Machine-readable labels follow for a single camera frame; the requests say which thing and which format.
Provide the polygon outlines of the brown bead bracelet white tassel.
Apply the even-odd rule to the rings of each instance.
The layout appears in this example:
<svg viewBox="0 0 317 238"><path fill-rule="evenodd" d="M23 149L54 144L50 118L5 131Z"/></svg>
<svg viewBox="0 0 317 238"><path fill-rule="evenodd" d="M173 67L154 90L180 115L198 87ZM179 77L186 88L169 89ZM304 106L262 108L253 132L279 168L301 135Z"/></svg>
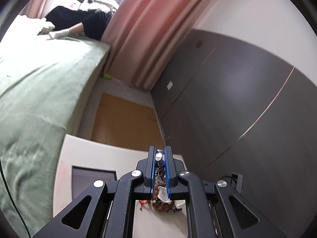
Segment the brown bead bracelet white tassel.
<svg viewBox="0 0 317 238"><path fill-rule="evenodd" d="M182 211L185 202L183 200L170 200L168 198L167 188L162 185L157 185L154 187L153 197L150 203L154 209L159 212L174 214Z"/></svg>

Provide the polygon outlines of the black jewelry box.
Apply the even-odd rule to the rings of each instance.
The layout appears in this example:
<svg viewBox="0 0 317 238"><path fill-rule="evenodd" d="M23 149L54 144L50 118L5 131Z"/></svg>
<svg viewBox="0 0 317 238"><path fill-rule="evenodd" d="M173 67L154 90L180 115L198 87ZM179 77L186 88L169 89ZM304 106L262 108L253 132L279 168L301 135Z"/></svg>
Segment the black jewelry box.
<svg viewBox="0 0 317 238"><path fill-rule="evenodd" d="M75 199L89 185L97 180L103 180L106 183L117 180L116 172L109 170L100 170L84 167L72 167L72 199Z"/></svg>

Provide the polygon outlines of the brown cardboard sheet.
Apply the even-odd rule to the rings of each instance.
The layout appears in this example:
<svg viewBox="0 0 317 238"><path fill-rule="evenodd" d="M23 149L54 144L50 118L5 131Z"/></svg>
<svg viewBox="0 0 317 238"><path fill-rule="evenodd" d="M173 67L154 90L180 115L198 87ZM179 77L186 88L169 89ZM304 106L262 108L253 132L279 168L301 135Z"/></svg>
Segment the brown cardboard sheet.
<svg viewBox="0 0 317 238"><path fill-rule="evenodd" d="M153 108L102 93L91 140L147 152L165 147Z"/></svg>

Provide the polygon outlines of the green small toy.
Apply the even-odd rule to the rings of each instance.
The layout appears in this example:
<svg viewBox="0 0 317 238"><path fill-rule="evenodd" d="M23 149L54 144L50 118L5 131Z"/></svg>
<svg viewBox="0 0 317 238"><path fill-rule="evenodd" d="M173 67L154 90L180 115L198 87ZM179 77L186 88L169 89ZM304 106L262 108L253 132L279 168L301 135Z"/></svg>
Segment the green small toy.
<svg viewBox="0 0 317 238"><path fill-rule="evenodd" d="M104 74L103 78L106 79L106 80L110 80L112 78L112 76L109 75L109 74Z"/></svg>

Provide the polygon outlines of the person in black clothes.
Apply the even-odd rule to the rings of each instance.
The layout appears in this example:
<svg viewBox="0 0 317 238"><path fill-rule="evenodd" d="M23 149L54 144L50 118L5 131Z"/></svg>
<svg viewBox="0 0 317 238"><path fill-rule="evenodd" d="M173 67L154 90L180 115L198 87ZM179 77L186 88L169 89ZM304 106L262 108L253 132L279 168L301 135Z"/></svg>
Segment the person in black clothes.
<svg viewBox="0 0 317 238"><path fill-rule="evenodd" d="M46 15L46 20L55 26L49 36L59 39L69 35L84 35L100 41L113 15L113 11L71 10L57 6Z"/></svg>

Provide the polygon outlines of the pink curtain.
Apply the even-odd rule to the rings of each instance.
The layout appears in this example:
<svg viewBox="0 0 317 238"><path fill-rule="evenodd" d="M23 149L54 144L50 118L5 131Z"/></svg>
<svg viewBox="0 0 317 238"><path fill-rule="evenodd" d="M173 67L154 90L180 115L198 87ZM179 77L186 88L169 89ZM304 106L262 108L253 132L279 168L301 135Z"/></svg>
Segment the pink curtain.
<svg viewBox="0 0 317 238"><path fill-rule="evenodd" d="M102 41L111 46L104 72L151 89L211 0L123 0Z"/></svg>

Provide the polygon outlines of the beige bed frame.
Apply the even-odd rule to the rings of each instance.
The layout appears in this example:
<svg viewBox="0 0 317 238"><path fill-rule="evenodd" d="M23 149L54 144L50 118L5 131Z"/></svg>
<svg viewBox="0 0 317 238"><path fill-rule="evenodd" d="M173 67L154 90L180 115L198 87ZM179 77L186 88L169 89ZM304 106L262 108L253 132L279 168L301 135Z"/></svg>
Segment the beige bed frame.
<svg viewBox="0 0 317 238"><path fill-rule="evenodd" d="M84 84L81 85L81 92L78 95L74 110L72 112L72 117L70 118L67 126L67 134L77 135L78 129L83 117L83 113L92 89L101 74L104 64L106 63L106 58L109 53L110 46L106 45L106 48L101 53L101 56L93 55L92 59L84 63L84 73L89 74L85 78Z"/></svg>

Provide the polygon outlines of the white wall socket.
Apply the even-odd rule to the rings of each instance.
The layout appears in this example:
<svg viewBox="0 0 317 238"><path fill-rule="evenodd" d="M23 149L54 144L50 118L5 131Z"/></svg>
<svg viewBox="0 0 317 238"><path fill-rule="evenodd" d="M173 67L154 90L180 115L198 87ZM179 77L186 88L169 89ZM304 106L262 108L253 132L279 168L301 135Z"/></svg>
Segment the white wall socket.
<svg viewBox="0 0 317 238"><path fill-rule="evenodd" d="M170 90L173 86L173 83L172 81L170 81L168 84L167 84L167 89Z"/></svg>

